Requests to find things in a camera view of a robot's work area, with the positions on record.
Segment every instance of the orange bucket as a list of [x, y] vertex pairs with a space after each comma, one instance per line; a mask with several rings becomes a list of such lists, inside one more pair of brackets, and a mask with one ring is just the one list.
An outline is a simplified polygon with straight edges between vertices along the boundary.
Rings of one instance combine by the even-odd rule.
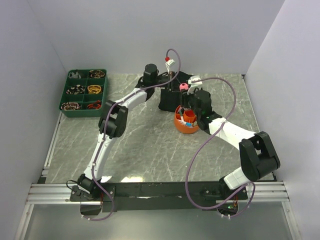
[[[180, 106], [178, 106], [174, 112], [174, 119], [173, 123], [181, 133], [183, 134], [193, 134], [196, 131], [198, 131], [199, 126], [189, 127], [184, 125], [183, 123], [179, 122], [178, 120], [181, 120], [180, 114], [179, 114]], [[187, 123], [193, 124], [196, 121], [197, 117], [195, 113], [192, 110], [187, 110], [183, 112], [183, 120]]]

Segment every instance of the table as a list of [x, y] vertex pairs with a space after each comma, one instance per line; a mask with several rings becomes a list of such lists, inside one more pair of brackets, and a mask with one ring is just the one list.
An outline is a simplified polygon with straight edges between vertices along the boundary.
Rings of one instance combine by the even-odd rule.
[[[258, 132], [245, 82], [240, 74], [198, 74], [201, 78], [221, 77], [231, 82], [237, 104], [229, 121], [249, 131]], [[108, 74], [108, 98], [115, 101], [137, 84], [138, 74]], [[229, 86], [219, 80], [208, 80], [203, 89], [211, 93], [213, 110], [226, 116], [233, 104]], [[126, 131], [113, 146], [103, 170], [111, 182], [176, 182], [184, 181], [187, 166], [209, 135], [199, 130], [194, 134], [178, 132], [174, 113], [158, 109], [160, 89], [147, 102], [128, 114]], [[77, 180], [87, 167], [98, 139], [97, 117], [67, 118], [62, 116], [46, 184]], [[215, 137], [198, 154], [190, 172], [190, 181], [217, 181], [240, 167], [239, 151]], [[263, 178], [273, 180], [272, 174]]]

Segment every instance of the marble tabletop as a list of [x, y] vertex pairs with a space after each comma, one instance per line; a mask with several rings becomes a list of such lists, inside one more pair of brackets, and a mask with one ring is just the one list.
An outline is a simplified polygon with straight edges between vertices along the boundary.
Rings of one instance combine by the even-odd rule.
[[[108, 74], [108, 98], [115, 101], [135, 87], [138, 74]], [[240, 74], [200, 74], [201, 78], [221, 77], [236, 90], [236, 108], [229, 121], [258, 132], [245, 82]], [[208, 80], [203, 89], [211, 93], [213, 110], [226, 116], [233, 104], [229, 86]], [[174, 113], [158, 109], [160, 89], [147, 102], [128, 114], [126, 131], [115, 143], [103, 169], [111, 182], [184, 181], [187, 166], [199, 146], [209, 135], [199, 130], [182, 134], [174, 126]], [[57, 140], [46, 184], [77, 180], [89, 163], [98, 139], [98, 117], [60, 120]], [[240, 166], [239, 151], [227, 142], [213, 138], [198, 154], [190, 172], [190, 181], [217, 181]], [[272, 174], [263, 178], [273, 180]]]

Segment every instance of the black fabric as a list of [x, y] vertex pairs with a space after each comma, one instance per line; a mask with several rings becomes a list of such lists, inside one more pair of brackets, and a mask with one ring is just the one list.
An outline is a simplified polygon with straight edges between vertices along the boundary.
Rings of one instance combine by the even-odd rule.
[[174, 113], [180, 103], [180, 84], [188, 83], [193, 75], [180, 71], [177, 78], [173, 80], [170, 87], [161, 89], [159, 109], [162, 111]]

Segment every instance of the black mounting base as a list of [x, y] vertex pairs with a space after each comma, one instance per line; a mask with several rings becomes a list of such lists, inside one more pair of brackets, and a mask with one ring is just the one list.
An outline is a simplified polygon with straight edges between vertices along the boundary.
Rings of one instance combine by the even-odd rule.
[[[116, 211], [122, 210], [167, 210], [194, 209], [187, 198], [184, 182], [120, 182], [101, 183], [113, 197]], [[219, 181], [192, 181], [188, 183], [192, 199], [204, 207], [213, 206], [233, 193], [226, 190]], [[248, 199], [247, 191], [240, 191], [239, 200]], [[87, 193], [73, 186], [71, 202], [89, 202], [101, 199], [88, 198]], [[112, 203], [103, 195], [102, 212], [110, 212]]]

